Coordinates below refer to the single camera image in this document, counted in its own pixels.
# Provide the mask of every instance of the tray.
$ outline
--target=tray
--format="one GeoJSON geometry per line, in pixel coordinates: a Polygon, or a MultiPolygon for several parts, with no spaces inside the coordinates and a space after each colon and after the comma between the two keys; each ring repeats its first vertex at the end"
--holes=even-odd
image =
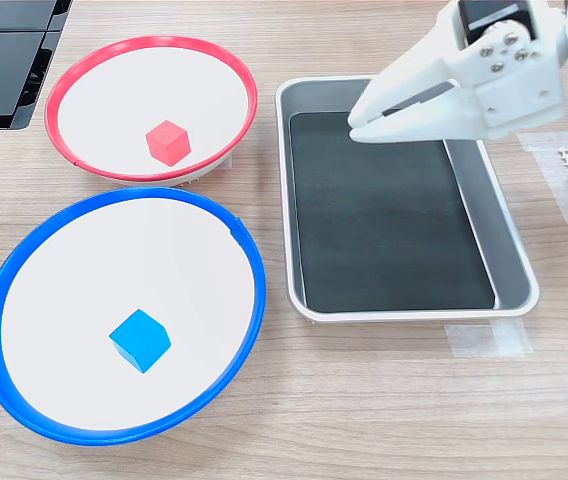
{"type": "Polygon", "coordinates": [[[319,323],[528,313],[539,286],[484,145],[351,142],[346,117],[370,78],[295,79],[276,95],[294,308],[319,323]]]}

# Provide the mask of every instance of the blue bowl rim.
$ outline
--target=blue bowl rim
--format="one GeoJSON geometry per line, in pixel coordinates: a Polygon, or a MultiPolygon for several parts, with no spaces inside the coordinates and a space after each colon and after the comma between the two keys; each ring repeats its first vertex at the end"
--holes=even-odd
{"type": "Polygon", "coordinates": [[[0,268],[0,404],[25,427],[63,443],[84,446],[107,446],[134,442],[157,435],[193,416],[208,405],[231,382],[248,357],[262,324],[266,305],[266,273],[262,258],[250,233],[239,218],[201,195],[166,187],[129,187],[105,192],[75,203],[55,214],[33,230],[9,255],[0,268]],[[73,220],[114,203],[142,198],[177,200],[202,208],[215,215],[244,250],[255,280],[253,313],[244,340],[226,370],[208,389],[189,404],[153,422],[119,430],[88,430],[56,422],[35,410],[19,393],[4,362],[1,343],[2,313],[13,280],[26,260],[55,232],[73,220]]]}

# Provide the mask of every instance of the white robotic arm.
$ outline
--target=white robotic arm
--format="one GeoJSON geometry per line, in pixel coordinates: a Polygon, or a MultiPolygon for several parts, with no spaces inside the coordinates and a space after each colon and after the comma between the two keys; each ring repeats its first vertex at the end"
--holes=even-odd
{"type": "Polygon", "coordinates": [[[452,0],[435,27],[375,77],[349,116],[362,143],[491,140],[565,115],[566,15],[547,0],[452,0]],[[454,88],[394,107],[430,87],[454,88]]]}

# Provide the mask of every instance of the table surface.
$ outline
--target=table surface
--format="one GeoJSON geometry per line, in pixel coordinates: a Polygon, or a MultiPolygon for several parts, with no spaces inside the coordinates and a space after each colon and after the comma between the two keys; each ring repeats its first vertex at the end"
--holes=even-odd
{"type": "MultiPolygon", "coordinates": [[[[568,227],[516,137],[488,150],[541,284],[539,307],[525,318],[531,355],[455,358],[442,324],[314,326],[286,297],[276,88],[309,74],[378,72],[426,33],[443,3],[75,3],[32,125],[0,132],[0,265],[58,210],[118,188],[50,144],[43,107],[55,80],[107,43],[192,35],[235,52],[259,85],[259,114],[232,170],[189,189],[243,219],[264,257],[269,300],[236,379],[163,435],[69,446],[0,407],[0,478],[568,480],[568,227]]],[[[568,130],[568,117],[543,130],[568,130]]]]}

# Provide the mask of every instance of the metal tray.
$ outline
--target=metal tray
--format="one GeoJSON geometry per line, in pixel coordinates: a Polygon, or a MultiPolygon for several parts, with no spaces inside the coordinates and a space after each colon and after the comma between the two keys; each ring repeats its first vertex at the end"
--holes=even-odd
{"type": "MultiPolygon", "coordinates": [[[[298,229],[291,119],[298,114],[350,111],[370,79],[368,76],[301,78],[285,83],[276,94],[287,288],[294,308],[318,323],[490,319],[519,317],[531,311],[539,300],[537,280],[484,145],[474,141],[446,141],[442,145],[490,279],[495,297],[492,308],[327,313],[308,306],[298,229]]],[[[396,108],[426,101],[449,88],[451,85],[440,85],[396,108]]]]}

